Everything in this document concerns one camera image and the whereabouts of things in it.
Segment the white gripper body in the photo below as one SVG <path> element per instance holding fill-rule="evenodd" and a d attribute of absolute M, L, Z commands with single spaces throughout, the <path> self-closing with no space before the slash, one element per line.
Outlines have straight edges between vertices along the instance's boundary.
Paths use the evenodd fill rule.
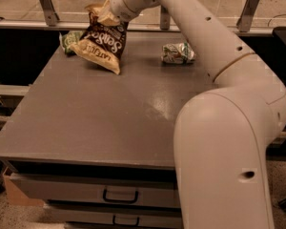
<path fill-rule="evenodd" d="M 112 13 L 121 21 L 130 22 L 139 14 L 137 0 L 110 0 Z"/>

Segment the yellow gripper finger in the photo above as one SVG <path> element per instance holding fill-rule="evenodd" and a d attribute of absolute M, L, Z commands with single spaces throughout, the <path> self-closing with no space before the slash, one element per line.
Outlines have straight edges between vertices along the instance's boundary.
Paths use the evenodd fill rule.
<path fill-rule="evenodd" d="M 111 0 L 106 0 L 99 9 L 97 22 L 104 26 L 117 26 L 120 24 L 120 19 L 112 12 Z"/>

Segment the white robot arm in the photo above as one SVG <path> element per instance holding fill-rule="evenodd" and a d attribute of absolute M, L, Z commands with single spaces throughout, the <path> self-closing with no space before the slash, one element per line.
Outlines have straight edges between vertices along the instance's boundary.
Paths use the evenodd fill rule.
<path fill-rule="evenodd" d="M 275 229 L 266 149 L 286 125 L 286 87 L 197 0 L 109 0 L 105 10 L 129 22 L 157 5 L 216 85 L 189 100 L 174 125 L 184 229 Z"/>

